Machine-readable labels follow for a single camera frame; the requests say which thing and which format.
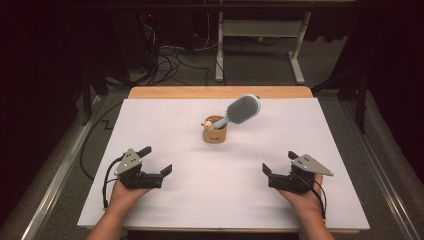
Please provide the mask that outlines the light blue hairbrush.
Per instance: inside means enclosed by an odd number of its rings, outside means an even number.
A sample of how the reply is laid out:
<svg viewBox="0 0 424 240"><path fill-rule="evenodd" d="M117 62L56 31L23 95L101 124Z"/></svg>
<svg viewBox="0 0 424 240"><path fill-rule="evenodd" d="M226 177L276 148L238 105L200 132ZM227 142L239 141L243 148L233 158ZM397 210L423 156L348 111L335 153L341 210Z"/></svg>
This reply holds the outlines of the light blue hairbrush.
<svg viewBox="0 0 424 240"><path fill-rule="evenodd" d="M260 112L260 109L260 100L256 95L243 95L227 107L225 116L216 121L213 127L220 129L227 123L242 124L255 117Z"/></svg>

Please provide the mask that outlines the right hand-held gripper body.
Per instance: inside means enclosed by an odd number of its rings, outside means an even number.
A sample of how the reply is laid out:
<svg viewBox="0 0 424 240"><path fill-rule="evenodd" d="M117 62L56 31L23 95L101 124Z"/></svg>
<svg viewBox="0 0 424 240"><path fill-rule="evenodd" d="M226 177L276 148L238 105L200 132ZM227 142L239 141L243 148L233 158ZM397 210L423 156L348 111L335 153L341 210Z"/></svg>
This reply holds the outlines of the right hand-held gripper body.
<svg viewBox="0 0 424 240"><path fill-rule="evenodd" d="M291 160L291 169L288 175L273 173L273 176L268 178L268 186L277 190L304 194L313 189L316 174L334 175L331 170L315 158L304 154L295 160Z"/></svg>

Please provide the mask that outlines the white table sheet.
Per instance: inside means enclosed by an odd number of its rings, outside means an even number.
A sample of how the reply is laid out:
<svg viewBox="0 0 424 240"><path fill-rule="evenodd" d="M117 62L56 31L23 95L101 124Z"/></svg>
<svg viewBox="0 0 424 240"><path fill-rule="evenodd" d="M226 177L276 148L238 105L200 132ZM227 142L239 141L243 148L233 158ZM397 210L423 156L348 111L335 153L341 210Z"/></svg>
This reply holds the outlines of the white table sheet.
<svg viewBox="0 0 424 240"><path fill-rule="evenodd" d="M369 227L319 101L264 99L257 116L230 125L221 144L202 138L202 122L221 114L226 99L128 99L119 113L78 224L94 226L110 193L104 177L111 162L128 149L152 151L143 170L173 171L132 210L125 227L149 230L295 231L299 224L288 202L269 188L262 168L290 169L289 152L308 154L331 171L323 188L326 225L333 231Z"/></svg>

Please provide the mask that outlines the aluminium floor rail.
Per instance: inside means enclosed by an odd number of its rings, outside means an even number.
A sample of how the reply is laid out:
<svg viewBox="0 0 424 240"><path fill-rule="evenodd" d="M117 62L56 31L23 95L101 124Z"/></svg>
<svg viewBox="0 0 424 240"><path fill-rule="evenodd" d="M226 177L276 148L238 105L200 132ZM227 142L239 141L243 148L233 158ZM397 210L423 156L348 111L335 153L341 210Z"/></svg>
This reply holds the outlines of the aluminium floor rail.
<svg viewBox="0 0 424 240"><path fill-rule="evenodd" d="M57 200L67 182L88 132L93 125L93 118L98 115L104 102L101 96L89 101L89 116L82 110L65 136L49 156L41 170L24 194L21 203L31 217L19 240L38 240L45 224L53 211Z"/></svg>
<svg viewBox="0 0 424 240"><path fill-rule="evenodd" d="M380 159L378 158L376 152L372 148L370 141L368 140L368 137L363 134L357 126L355 112L351 105L347 102L341 102L341 107L347 115L351 125L356 132L356 135L360 139L360 142L365 149L372 175L375 178L380 191L385 198L386 204L390 209L397 225L399 226L405 240L424 240L424 237L420 236L418 228L414 225L411 216L407 213L405 204L402 202L399 194L396 192L393 184L390 182L391 177L388 176L385 172Z"/></svg>

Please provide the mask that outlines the black metal stand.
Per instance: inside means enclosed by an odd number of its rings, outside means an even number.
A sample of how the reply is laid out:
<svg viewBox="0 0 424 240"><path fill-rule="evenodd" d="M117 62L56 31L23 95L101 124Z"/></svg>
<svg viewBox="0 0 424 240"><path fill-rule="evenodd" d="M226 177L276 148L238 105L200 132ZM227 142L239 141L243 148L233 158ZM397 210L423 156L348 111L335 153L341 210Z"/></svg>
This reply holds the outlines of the black metal stand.
<svg viewBox="0 0 424 240"><path fill-rule="evenodd" d="M311 91L316 94L324 89L335 89L339 101L356 101L355 123L362 134L365 130L365 110L367 93L367 76L363 68L350 69L336 74L328 80L314 86Z"/></svg>
<svg viewBox="0 0 424 240"><path fill-rule="evenodd" d="M99 65L88 65L82 72L83 126L88 124L92 115L91 90L98 96L107 96L109 93L104 70Z"/></svg>

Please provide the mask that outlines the person's right hand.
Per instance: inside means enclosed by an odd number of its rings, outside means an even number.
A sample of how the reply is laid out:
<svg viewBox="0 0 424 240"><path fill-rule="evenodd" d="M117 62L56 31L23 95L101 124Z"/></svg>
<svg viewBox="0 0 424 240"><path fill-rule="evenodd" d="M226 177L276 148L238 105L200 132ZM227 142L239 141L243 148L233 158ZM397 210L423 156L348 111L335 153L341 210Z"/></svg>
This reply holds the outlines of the person's right hand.
<svg viewBox="0 0 424 240"><path fill-rule="evenodd" d="M320 185L322 184L322 181L323 176L316 174L313 191L309 191L304 194L295 194L279 190L279 193L289 202L299 221L322 219L322 209L320 204Z"/></svg>

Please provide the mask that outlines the person's left hand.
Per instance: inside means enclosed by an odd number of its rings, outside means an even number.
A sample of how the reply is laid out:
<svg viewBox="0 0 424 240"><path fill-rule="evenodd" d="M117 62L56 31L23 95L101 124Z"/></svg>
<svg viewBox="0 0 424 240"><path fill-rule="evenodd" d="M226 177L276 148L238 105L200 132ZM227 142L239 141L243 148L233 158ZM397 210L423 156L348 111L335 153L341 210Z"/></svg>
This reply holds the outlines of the person's left hand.
<svg viewBox="0 0 424 240"><path fill-rule="evenodd" d="M127 189L120 180L114 183L108 213L126 215L135 206L137 201L149 192L149 189Z"/></svg>

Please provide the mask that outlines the white metal desk frame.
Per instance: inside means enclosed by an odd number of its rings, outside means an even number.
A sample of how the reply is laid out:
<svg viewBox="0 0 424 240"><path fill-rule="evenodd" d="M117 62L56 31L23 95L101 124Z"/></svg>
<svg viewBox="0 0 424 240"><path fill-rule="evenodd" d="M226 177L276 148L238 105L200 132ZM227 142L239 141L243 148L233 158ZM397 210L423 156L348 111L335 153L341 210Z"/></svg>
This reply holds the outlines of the white metal desk frame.
<svg viewBox="0 0 424 240"><path fill-rule="evenodd" d="M310 12L303 15L302 20L230 20L225 19L222 12L218 15L218 42L215 63L215 80L224 80L224 52L223 40L225 37L271 37L295 38L296 45L287 53L295 80L299 85L305 84L305 79L298 61L298 55L303 44L306 30L311 17Z"/></svg>

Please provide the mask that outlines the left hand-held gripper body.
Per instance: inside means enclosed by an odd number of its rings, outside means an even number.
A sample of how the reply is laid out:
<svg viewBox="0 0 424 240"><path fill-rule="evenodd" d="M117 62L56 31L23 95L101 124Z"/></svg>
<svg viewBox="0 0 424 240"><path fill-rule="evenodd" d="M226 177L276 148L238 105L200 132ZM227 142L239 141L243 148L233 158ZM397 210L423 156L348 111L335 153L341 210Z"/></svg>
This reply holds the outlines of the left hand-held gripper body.
<svg viewBox="0 0 424 240"><path fill-rule="evenodd" d="M163 177L160 173L151 174L141 170L142 158L132 148L122 157L114 175L119 178L127 189L154 189L161 188Z"/></svg>

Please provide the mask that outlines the small wooden cup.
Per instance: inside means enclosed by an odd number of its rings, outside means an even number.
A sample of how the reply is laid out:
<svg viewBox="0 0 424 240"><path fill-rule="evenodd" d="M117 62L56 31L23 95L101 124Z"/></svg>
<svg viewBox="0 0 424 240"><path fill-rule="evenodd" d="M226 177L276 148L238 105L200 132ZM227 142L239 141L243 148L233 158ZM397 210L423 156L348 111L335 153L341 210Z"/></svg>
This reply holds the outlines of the small wooden cup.
<svg viewBox="0 0 424 240"><path fill-rule="evenodd" d="M214 124L215 122L219 121L220 119L222 119L222 116L212 115L212 116L207 117L205 119L205 121L210 120ZM210 143L210 144L223 143L226 140L226 135L227 135L227 126L226 125L224 125L221 128L218 128L218 129L216 129L214 127L214 129L210 130L210 131L205 130L203 128L203 132L202 132L203 140L206 143Z"/></svg>

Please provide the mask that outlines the dark computer tower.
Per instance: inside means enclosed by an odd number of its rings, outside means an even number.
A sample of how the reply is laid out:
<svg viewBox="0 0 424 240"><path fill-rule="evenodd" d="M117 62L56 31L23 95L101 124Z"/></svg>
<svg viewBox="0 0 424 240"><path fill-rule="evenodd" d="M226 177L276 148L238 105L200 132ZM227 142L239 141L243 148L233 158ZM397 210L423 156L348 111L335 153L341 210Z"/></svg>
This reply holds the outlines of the dark computer tower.
<svg viewBox="0 0 424 240"><path fill-rule="evenodd" d="M136 84L149 84L157 73L154 29L144 13L117 12L112 18L129 79Z"/></svg>

